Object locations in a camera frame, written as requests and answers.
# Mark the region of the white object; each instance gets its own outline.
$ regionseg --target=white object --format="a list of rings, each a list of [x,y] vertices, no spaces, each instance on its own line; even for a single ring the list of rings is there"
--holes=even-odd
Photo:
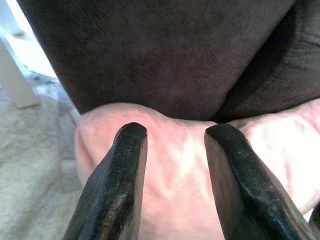
[[[23,34],[6,0],[0,0],[0,25],[6,34]]]
[[[23,66],[0,29],[0,85],[18,108],[39,104],[31,85],[23,75]]]

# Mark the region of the pink fabric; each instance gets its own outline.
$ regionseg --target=pink fabric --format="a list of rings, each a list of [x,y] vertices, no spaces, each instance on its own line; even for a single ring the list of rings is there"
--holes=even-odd
[[[214,122],[172,119],[136,104],[98,107],[83,115],[75,136],[82,183],[130,122],[148,130],[139,239],[223,240],[204,145]],[[320,201],[320,99],[230,124],[246,135],[302,214]]]

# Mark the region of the gray carpet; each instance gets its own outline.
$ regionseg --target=gray carpet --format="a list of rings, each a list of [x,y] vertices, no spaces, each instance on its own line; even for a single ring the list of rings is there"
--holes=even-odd
[[[18,109],[0,88],[0,239],[59,240],[81,191],[75,109],[56,79],[29,81],[40,105]]]

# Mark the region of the soft fabric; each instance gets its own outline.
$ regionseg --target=soft fabric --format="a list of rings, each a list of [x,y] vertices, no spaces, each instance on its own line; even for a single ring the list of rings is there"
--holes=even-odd
[[[140,240],[223,240],[204,146],[214,122],[172,119],[127,103],[86,113],[77,128],[76,157],[84,184],[124,124],[148,131]],[[320,99],[277,114],[230,122],[248,138],[302,214],[320,201]]]
[[[81,113],[123,102],[198,121],[319,98],[319,1],[18,0]]]

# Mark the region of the white furniture leg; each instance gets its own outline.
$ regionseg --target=white furniture leg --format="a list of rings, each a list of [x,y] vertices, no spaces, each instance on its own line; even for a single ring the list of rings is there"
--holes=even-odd
[[[8,3],[6,0],[0,0],[0,25],[6,34],[22,34]]]
[[[0,34],[0,85],[18,108],[39,103],[22,69],[22,64],[15,57],[6,38]]]

